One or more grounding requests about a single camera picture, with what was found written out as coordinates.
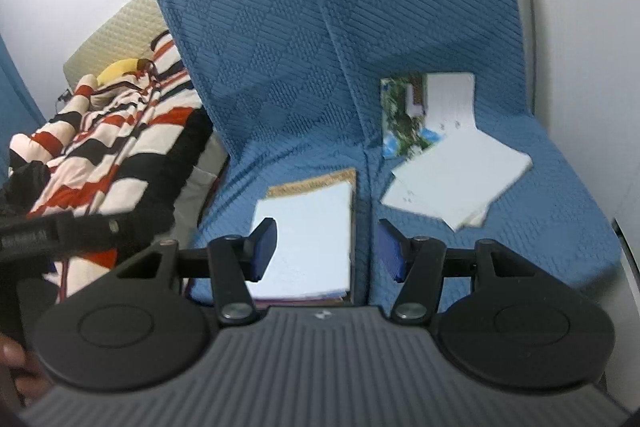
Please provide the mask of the person's hand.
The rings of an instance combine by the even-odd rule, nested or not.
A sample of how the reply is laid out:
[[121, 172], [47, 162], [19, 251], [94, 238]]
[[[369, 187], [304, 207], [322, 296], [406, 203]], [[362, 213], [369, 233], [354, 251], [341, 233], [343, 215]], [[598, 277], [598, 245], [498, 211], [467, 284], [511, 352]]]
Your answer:
[[0, 335], [1, 366], [17, 371], [13, 376], [14, 387], [24, 399], [37, 400], [52, 387], [50, 379], [40, 366], [37, 357], [11, 337]]

